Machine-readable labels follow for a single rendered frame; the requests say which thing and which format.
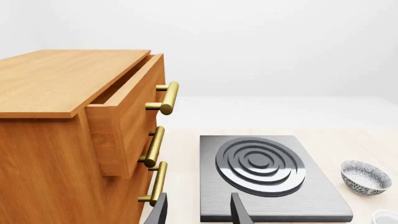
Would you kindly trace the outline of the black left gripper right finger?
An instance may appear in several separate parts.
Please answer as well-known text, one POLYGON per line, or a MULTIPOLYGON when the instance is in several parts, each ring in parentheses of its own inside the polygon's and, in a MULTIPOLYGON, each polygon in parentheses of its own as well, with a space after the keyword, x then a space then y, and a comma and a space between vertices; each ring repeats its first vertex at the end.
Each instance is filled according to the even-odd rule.
POLYGON ((254 224, 236 192, 231 194, 230 209, 233 224, 254 224))

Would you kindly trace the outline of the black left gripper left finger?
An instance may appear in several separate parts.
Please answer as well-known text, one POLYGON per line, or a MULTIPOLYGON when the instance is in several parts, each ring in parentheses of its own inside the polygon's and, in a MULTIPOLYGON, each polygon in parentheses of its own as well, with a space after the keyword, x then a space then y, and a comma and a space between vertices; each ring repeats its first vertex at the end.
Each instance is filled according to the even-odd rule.
POLYGON ((167 194, 161 193, 144 224, 165 224, 167 218, 167 194))

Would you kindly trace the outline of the flat black stove plate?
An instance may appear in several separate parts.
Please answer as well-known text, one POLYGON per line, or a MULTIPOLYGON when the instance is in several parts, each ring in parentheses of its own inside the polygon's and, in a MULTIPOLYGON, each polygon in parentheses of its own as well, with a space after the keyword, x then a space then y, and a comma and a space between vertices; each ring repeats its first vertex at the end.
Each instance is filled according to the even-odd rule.
POLYGON ((295 136, 200 136, 201 222, 230 222, 231 194, 254 222, 353 219, 295 136))

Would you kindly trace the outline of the black patterned bowl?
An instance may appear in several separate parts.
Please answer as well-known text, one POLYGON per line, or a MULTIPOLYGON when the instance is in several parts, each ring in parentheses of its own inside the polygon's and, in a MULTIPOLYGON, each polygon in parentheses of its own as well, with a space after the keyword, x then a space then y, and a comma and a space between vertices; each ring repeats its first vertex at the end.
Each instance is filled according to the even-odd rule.
POLYGON ((382 170, 361 161, 344 161, 340 165, 343 182, 360 195, 379 195, 389 190, 392 180, 382 170))

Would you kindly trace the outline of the open wooden drawer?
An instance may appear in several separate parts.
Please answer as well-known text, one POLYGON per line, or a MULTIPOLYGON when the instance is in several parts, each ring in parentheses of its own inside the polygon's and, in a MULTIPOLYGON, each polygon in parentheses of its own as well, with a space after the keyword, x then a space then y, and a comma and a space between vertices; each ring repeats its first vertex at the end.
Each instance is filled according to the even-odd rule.
POLYGON ((164 83, 163 54, 147 55, 85 108, 101 175, 132 176, 156 128, 145 104, 161 102, 155 87, 164 83))

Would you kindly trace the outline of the wooden cabinet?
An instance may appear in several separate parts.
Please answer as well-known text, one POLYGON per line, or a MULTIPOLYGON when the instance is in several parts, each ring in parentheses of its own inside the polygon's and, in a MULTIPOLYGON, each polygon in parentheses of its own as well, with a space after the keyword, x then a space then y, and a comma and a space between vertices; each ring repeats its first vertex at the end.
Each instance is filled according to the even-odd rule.
POLYGON ((138 224, 152 171, 103 176, 85 108, 149 50, 0 60, 0 224, 138 224))

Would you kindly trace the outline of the white ramekin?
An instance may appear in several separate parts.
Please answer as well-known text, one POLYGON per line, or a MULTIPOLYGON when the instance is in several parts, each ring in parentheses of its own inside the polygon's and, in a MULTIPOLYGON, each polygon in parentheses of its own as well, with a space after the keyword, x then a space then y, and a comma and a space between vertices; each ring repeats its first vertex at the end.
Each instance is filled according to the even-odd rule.
POLYGON ((398 224, 398 212, 378 210, 372 214, 371 224, 398 224))

